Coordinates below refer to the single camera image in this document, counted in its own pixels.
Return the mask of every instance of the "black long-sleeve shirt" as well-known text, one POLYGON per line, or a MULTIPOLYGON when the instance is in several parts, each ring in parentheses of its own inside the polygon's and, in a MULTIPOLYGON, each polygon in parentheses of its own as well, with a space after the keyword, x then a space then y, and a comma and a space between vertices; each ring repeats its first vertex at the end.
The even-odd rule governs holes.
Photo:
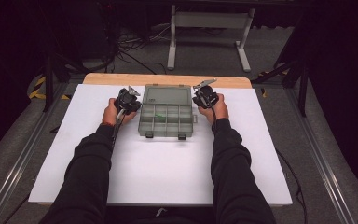
MULTIPOLYGON (((275 223, 241 136, 228 119, 217 120, 215 127, 211 173, 216 223, 275 223)), ((40 223, 103 223, 113 130, 101 125, 75 148, 60 193, 40 223)))

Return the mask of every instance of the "person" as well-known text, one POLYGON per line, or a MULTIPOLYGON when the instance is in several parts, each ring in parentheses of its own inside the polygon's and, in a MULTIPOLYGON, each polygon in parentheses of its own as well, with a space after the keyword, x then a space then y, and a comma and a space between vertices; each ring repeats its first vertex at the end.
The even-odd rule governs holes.
MULTIPOLYGON (((275 223, 272 211, 250 169, 251 155, 241 144, 241 136, 231 128, 224 95, 212 109, 199 107, 199 112, 212 125, 213 157, 211 175, 214 184, 213 210, 216 223, 275 223)), ((81 140, 75 148, 64 176, 62 188, 40 223, 104 223, 111 167, 111 136, 116 124, 114 98, 104 110, 97 131, 81 140)), ((135 117, 126 116, 123 124, 135 117)), ((184 219, 168 222, 194 223, 184 219)))

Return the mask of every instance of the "clear plastic box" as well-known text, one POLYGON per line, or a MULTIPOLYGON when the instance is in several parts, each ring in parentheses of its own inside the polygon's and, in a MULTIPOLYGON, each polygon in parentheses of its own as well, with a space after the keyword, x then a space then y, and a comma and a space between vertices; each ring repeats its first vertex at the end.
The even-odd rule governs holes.
POLYGON ((178 137, 186 140, 193 133, 193 109, 190 86, 146 85, 139 134, 178 137))

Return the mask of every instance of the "hand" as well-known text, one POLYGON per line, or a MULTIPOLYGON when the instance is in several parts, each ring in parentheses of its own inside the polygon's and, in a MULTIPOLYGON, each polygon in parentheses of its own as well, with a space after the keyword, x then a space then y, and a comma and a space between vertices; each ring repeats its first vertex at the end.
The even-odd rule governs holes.
MULTIPOLYGON (((219 100, 213 106, 216 119, 228 119, 228 109, 225 103, 225 96, 221 93, 217 93, 217 96, 219 97, 219 100)), ((211 124, 213 124, 214 120, 212 109, 204 109, 199 106, 199 112, 201 115, 204 115, 211 124)))
MULTIPOLYGON (((106 122, 106 123, 110 123, 112 125, 116 124, 116 117, 117 117, 118 112, 115 107, 115 100, 116 100, 115 98, 109 99, 109 105, 103 112, 103 123, 106 122)), ((129 115, 126 115, 122 124, 128 123, 135 116, 136 116, 136 112, 132 112, 129 115)))

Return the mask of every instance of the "white table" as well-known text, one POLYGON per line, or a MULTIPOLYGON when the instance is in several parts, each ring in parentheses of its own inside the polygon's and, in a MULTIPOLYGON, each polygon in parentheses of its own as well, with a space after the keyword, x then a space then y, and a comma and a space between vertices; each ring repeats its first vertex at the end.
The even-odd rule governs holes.
MULTIPOLYGON (((77 87, 36 179, 29 202, 52 203, 55 200, 74 148, 83 137, 95 132, 108 99, 116 97, 123 87, 127 88, 123 85, 85 84, 77 87)), ((144 87, 133 86, 142 95, 144 87)), ((291 204, 292 199, 255 91, 213 89, 226 96, 231 125, 241 134, 243 144, 251 151, 251 169, 267 202, 270 205, 291 204)), ((195 106, 193 113, 198 115, 198 123, 194 124, 193 136, 185 141, 165 137, 146 139, 140 136, 137 131, 139 116, 121 128, 112 156, 108 204, 212 204, 210 167, 213 134, 206 118, 199 114, 195 106)))

